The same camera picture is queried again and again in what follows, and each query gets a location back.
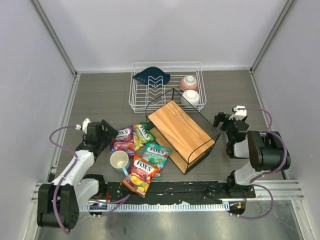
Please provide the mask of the wooden two-tier wire shelf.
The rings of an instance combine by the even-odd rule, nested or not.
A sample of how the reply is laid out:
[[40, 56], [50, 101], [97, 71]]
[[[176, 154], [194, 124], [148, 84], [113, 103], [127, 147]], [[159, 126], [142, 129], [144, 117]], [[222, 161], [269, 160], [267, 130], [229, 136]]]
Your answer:
[[145, 121], [157, 144], [172, 149], [169, 157], [184, 175], [210, 155], [221, 135], [175, 88], [146, 105]]

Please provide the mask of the orange fruits candy bag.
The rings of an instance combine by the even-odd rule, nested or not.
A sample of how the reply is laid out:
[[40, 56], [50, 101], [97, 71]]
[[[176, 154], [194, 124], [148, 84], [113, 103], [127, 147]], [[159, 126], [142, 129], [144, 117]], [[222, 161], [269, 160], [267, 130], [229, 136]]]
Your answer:
[[148, 188], [157, 172], [158, 167], [156, 165], [135, 155], [129, 167], [128, 175], [125, 176], [120, 184], [142, 198], [145, 198]]

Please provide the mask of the purple berries candy bag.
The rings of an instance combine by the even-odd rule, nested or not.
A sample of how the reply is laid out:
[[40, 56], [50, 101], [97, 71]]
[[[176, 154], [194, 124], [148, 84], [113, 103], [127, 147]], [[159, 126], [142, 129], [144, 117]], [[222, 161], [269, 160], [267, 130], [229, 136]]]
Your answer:
[[133, 126], [119, 129], [118, 135], [110, 144], [110, 152], [124, 151], [129, 157], [135, 155], [135, 144], [133, 139]]

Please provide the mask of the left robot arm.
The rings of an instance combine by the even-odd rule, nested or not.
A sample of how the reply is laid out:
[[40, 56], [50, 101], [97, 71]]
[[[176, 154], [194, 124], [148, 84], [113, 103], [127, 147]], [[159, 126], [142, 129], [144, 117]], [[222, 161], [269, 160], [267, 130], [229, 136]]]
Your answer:
[[104, 177], [87, 171], [118, 135], [104, 119], [86, 118], [74, 129], [82, 131], [83, 136], [75, 150], [68, 149], [71, 161], [58, 177], [39, 187], [37, 196], [38, 226], [60, 228], [66, 235], [76, 226], [80, 208], [93, 196], [105, 194]]

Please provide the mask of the green candy bag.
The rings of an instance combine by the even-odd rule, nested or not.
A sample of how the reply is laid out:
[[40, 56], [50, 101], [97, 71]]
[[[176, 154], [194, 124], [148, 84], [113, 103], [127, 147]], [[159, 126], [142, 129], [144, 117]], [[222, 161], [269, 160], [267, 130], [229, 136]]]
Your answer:
[[154, 142], [155, 140], [155, 135], [147, 130], [146, 122], [140, 122], [133, 126], [133, 144], [135, 151], [139, 150], [149, 142]]

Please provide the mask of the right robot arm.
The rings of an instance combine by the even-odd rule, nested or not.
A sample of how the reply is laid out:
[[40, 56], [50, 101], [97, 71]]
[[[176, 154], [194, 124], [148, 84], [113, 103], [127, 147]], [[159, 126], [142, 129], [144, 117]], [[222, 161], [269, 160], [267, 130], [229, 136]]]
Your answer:
[[248, 159], [243, 167], [230, 173], [226, 180], [226, 190], [230, 193], [249, 192], [250, 186], [265, 175], [286, 170], [291, 157], [278, 132], [249, 130], [246, 123], [247, 112], [233, 114], [219, 112], [214, 117], [213, 126], [227, 135], [226, 154], [232, 159]]

